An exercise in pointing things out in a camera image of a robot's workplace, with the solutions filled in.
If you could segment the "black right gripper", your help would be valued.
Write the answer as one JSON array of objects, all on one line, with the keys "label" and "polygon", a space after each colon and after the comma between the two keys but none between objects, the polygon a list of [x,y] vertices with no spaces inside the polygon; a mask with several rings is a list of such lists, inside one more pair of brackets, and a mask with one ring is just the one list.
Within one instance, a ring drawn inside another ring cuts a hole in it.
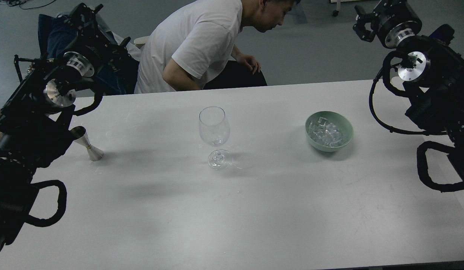
[{"label": "black right gripper", "polygon": [[[381,0],[371,13],[360,5],[355,5],[354,10],[356,35],[366,42],[374,41],[377,35],[385,48],[396,48],[406,37],[422,30],[422,21],[407,0]],[[366,29],[366,24],[372,25],[372,30]]]}]

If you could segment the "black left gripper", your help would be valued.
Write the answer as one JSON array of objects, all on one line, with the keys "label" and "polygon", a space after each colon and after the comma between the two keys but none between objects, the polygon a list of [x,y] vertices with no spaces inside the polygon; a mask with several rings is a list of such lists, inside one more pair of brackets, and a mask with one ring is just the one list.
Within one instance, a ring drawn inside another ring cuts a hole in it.
[{"label": "black left gripper", "polygon": [[67,25],[78,34],[62,54],[64,68],[74,77],[96,77],[108,64],[117,75],[125,64],[138,64],[140,49],[133,43],[123,44],[125,38],[113,36],[102,17],[98,15],[103,4],[89,7],[77,5],[67,15]]}]

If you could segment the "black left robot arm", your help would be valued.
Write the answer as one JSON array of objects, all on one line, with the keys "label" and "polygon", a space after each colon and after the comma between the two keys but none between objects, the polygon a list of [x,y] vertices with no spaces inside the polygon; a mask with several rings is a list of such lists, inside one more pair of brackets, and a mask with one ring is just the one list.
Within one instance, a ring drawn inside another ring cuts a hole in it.
[{"label": "black left robot arm", "polygon": [[33,183],[38,168],[64,155],[85,129],[73,116],[95,110],[104,95],[132,94],[138,61],[130,37],[117,41],[99,16],[103,5],[78,4],[60,18],[74,37],[49,55],[47,27],[41,56],[0,110],[0,252],[24,224],[47,227],[65,214],[67,190],[59,180]]}]

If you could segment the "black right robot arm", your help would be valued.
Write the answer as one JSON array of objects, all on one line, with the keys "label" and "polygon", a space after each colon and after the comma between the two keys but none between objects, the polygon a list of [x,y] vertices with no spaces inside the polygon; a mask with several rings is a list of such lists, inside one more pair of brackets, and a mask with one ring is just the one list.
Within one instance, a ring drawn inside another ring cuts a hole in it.
[{"label": "black right robot arm", "polygon": [[[422,21],[406,0],[381,0],[372,12],[354,7],[353,30],[362,41],[378,38],[390,49],[372,81],[368,104],[373,118],[390,133],[446,135],[452,146],[426,141],[417,147],[417,174],[427,187],[444,192],[464,190],[464,59],[450,48],[455,30],[448,24],[420,35]],[[378,81],[397,97],[410,101],[405,115],[419,131],[403,130],[381,121],[374,109]],[[429,175],[426,152],[447,155],[460,177],[457,183],[436,183]]]}]

